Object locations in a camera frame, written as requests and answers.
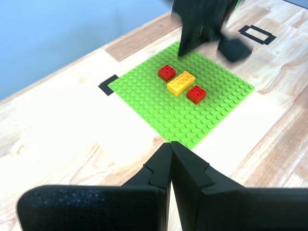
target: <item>lego baseplate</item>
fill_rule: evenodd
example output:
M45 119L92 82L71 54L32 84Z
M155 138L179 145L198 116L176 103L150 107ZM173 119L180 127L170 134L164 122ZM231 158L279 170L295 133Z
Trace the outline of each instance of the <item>lego baseplate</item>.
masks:
M192 149L254 87L197 52L178 59L179 45L174 43L109 87L166 141L179 141ZM195 76L194 84L179 96L169 92L167 83L157 74L166 64L177 71L176 76L184 71ZM186 98L187 91L195 85L207 92L198 105Z

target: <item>table surface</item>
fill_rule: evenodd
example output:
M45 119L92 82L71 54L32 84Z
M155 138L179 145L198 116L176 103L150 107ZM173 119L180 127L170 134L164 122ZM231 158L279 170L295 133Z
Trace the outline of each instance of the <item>table surface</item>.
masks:
M247 187L308 186L308 10L247 0L227 32L255 25L277 38L230 65L217 44L198 52L255 86L193 151ZM97 86L180 39L169 14L0 102L0 230L20 230L18 198L42 184L121 185L165 142L115 93ZM181 230L171 192L169 230Z

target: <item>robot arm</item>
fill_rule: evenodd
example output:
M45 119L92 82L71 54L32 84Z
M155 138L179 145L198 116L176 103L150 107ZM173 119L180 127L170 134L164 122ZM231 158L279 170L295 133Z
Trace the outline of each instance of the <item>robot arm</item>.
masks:
M204 43L219 41L218 50L228 61L246 59L252 50L237 38L227 38L221 31L240 1L174 0L172 13L181 18L183 25L179 57Z

